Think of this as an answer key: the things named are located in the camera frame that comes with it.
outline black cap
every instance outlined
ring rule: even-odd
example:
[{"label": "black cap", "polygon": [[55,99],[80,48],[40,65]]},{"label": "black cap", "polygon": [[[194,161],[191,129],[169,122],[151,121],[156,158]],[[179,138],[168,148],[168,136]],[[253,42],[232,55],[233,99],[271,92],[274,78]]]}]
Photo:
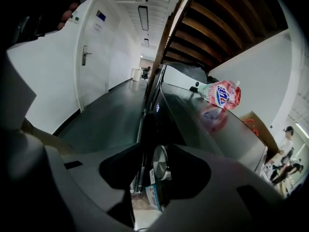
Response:
[{"label": "black cap", "polygon": [[292,136],[293,136],[294,128],[293,128],[292,126],[288,126],[288,127],[285,129],[285,131],[286,131],[286,132],[287,132],[287,131],[290,131],[291,134],[292,134]]}]

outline product label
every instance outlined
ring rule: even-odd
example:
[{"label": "product label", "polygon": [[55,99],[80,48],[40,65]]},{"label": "product label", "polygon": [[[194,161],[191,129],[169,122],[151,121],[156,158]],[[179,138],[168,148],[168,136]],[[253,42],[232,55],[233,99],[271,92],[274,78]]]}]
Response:
[{"label": "product label", "polygon": [[150,175],[150,184],[154,184],[155,183],[155,173],[154,173],[154,169],[149,171],[149,175]]},{"label": "product label", "polygon": [[160,205],[160,202],[159,202],[159,197],[158,197],[156,185],[154,184],[154,185],[151,185],[149,187],[145,187],[145,190],[146,190],[146,194],[147,194],[149,204],[152,207],[158,209],[159,211],[162,211],[161,205]]},{"label": "product label", "polygon": [[224,107],[224,104],[229,100],[229,94],[226,88],[223,85],[219,84],[217,85],[215,90],[216,105],[219,107]]},{"label": "product label", "polygon": [[207,98],[209,101],[211,101],[212,95],[213,95],[213,85],[211,85],[210,87],[208,87],[208,91],[207,91]]}]

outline white bin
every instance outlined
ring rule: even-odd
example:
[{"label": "white bin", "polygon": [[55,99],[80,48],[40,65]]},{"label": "white bin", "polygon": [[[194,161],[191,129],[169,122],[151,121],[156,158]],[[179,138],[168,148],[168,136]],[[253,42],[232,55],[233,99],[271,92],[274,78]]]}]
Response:
[{"label": "white bin", "polygon": [[141,69],[133,69],[133,81],[139,82],[141,75]]}]

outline person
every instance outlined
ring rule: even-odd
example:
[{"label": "person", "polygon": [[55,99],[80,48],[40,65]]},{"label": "person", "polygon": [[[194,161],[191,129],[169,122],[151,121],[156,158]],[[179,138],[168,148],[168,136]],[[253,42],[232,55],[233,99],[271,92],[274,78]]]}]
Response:
[{"label": "person", "polygon": [[290,157],[292,156],[291,149],[293,148],[293,139],[292,136],[294,134],[294,128],[292,126],[288,126],[285,130],[285,138],[287,139],[281,144],[279,148],[279,155],[275,156],[274,160],[271,160],[269,163],[273,165],[273,169],[280,167],[280,163],[282,158],[284,158],[288,153],[290,153]]},{"label": "person", "polygon": [[289,151],[289,153],[287,153],[284,157],[282,157],[281,159],[281,165],[284,166],[285,164],[288,163],[288,161],[291,159],[292,154],[294,152],[294,148],[292,147],[292,149]]},{"label": "person", "polygon": [[286,155],[293,147],[293,134],[294,128],[292,126],[288,126],[285,130],[285,138],[287,139],[282,145],[279,146],[279,154],[284,156]]},{"label": "person", "polygon": [[299,163],[295,163],[293,165],[287,166],[282,173],[272,181],[272,184],[275,186],[280,183],[282,180],[286,179],[289,175],[295,174],[296,172],[300,172],[304,169],[303,165]]},{"label": "person", "polygon": [[289,153],[284,158],[282,158],[281,166],[273,168],[274,171],[273,171],[273,173],[272,173],[272,175],[271,175],[271,177],[269,179],[270,181],[272,181],[277,176],[278,172],[281,170],[281,168],[283,168],[286,165],[287,162],[289,162],[290,165],[294,165],[295,163],[300,163],[301,162],[301,159],[298,158],[298,157],[292,157],[292,158],[289,157],[288,161],[284,162],[284,159],[289,155]]},{"label": "person", "polygon": [[151,68],[151,67],[148,66],[145,70],[143,70],[142,78],[148,79],[150,68]]}]

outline ceiling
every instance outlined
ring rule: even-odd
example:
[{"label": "ceiling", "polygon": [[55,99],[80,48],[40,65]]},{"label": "ceiling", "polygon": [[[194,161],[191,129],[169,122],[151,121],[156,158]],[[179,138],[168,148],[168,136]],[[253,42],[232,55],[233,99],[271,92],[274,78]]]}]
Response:
[{"label": "ceiling", "polygon": [[[145,59],[154,60],[168,16],[173,12],[178,0],[115,0],[124,6],[129,13],[136,29],[141,55]],[[138,6],[148,7],[149,30],[141,28]],[[149,40],[149,47],[144,45],[144,39]]]},{"label": "ceiling", "polygon": [[309,48],[306,45],[305,63],[301,72],[297,95],[289,118],[297,122],[309,134]]}]

